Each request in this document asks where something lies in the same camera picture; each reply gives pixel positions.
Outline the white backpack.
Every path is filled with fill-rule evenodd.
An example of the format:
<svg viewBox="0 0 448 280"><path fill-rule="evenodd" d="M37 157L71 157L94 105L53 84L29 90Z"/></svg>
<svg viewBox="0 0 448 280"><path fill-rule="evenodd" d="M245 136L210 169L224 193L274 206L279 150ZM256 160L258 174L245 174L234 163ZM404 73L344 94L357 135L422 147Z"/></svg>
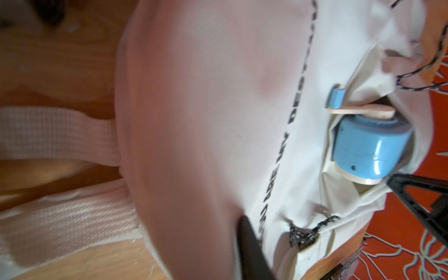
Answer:
<svg viewBox="0 0 448 280"><path fill-rule="evenodd" d="M385 207L434 136L417 74L425 1L140 1L120 40L113 119L1 108L1 159L76 159L121 178L1 212L1 278L142 238L173 280L239 280L248 217L274 276L298 280ZM344 106L389 105L413 134L379 184L335 169Z"/></svg>

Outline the blue mug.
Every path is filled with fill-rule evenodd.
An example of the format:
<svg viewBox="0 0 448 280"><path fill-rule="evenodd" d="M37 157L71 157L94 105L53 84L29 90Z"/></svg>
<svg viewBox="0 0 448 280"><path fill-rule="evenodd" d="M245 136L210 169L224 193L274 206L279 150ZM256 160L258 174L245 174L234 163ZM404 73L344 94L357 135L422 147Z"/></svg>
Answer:
<svg viewBox="0 0 448 280"><path fill-rule="evenodd" d="M414 128L389 105L344 106L345 92L334 88L327 108L343 116L332 149L335 169L352 182L379 184L399 163Z"/></svg>

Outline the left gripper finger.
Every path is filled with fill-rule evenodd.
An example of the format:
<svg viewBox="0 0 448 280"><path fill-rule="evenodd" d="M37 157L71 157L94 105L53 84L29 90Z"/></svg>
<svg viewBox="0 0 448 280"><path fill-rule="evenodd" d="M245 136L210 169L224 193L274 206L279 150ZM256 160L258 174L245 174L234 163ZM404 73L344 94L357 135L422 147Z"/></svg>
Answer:
<svg viewBox="0 0 448 280"><path fill-rule="evenodd" d="M246 216L241 216L238 221L237 241L242 279L276 280Z"/></svg>

